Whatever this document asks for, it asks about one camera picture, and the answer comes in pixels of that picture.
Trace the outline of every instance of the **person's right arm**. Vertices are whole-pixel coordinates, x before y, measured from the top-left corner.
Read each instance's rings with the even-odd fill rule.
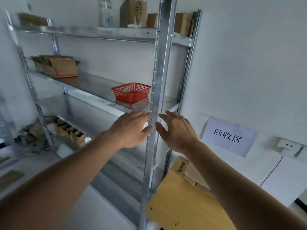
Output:
[[[307,229],[307,223],[258,185],[237,172],[197,137],[190,122],[173,112],[156,122],[162,139],[196,167],[238,230]]]

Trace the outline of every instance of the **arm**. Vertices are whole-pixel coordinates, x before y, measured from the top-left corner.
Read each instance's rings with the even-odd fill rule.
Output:
[[[193,163],[238,230],[307,229],[307,224],[286,206],[203,144],[187,119],[172,112],[160,118],[169,129],[156,122],[162,139]]]
[[[151,131],[143,111],[122,115],[79,152],[44,170],[0,202],[1,229],[55,229],[102,166],[123,147],[135,147]]]

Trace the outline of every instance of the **person's left hand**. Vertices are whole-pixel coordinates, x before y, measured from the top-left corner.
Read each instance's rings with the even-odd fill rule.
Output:
[[[114,137],[121,148],[132,148],[139,145],[150,133],[152,126],[143,126],[149,119],[150,113],[133,111],[120,116],[106,133]]]

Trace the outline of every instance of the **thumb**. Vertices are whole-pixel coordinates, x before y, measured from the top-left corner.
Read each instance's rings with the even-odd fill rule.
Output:
[[[150,134],[151,129],[152,129],[152,126],[149,125],[149,126],[145,127],[145,128],[141,131],[141,132],[143,133],[144,138],[145,138],[147,135]]]
[[[163,140],[166,139],[168,131],[165,130],[165,128],[162,126],[161,123],[156,122],[156,130],[159,133],[159,135],[162,137]]]

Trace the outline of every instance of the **hand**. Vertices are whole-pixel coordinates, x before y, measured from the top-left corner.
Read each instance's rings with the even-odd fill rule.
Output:
[[[120,148],[132,148],[139,145],[150,133],[152,127],[143,126],[149,119],[150,113],[144,111],[133,111],[120,116],[107,131],[108,135],[114,137]]]
[[[161,123],[156,122],[157,132],[174,151],[185,154],[195,142],[199,141],[189,120],[183,116],[166,111],[166,115],[159,114],[159,117],[166,122],[169,131],[166,131]]]

